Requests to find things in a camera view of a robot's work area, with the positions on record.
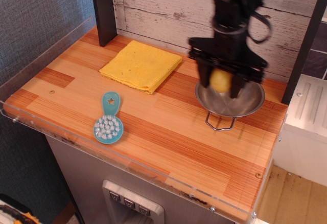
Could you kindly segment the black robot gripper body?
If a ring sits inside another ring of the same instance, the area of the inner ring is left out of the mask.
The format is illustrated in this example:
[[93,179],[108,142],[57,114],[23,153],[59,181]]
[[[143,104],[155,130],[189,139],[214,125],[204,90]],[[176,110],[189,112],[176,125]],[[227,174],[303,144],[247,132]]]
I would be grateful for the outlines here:
[[246,31],[215,31],[213,38],[192,37],[189,39],[189,57],[207,61],[214,68],[249,78],[253,82],[262,82],[268,63],[248,47],[246,37]]

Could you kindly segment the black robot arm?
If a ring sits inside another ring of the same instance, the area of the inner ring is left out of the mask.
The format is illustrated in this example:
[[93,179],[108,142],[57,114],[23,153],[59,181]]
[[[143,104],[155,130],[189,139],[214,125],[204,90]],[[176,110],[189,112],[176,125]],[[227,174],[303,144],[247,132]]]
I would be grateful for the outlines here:
[[267,41],[272,26],[268,19],[256,12],[263,0],[214,0],[215,13],[212,20],[212,38],[189,39],[189,57],[197,61],[200,83],[207,87],[214,69],[232,74],[230,97],[236,98],[246,82],[261,83],[267,61],[247,45],[250,18],[261,21],[268,27],[262,39],[253,39],[256,44]]

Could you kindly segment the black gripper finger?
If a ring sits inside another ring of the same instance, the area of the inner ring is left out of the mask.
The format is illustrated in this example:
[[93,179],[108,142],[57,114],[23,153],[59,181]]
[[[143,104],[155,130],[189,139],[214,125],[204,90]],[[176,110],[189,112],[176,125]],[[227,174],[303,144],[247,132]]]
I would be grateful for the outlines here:
[[200,83],[202,86],[207,87],[209,85],[209,78],[214,69],[211,63],[202,60],[196,60],[198,66],[198,73],[200,77]]
[[245,83],[249,81],[251,81],[249,78],[233,75],[231,80],[230,97],[237,98],[241,89],[245,86]]

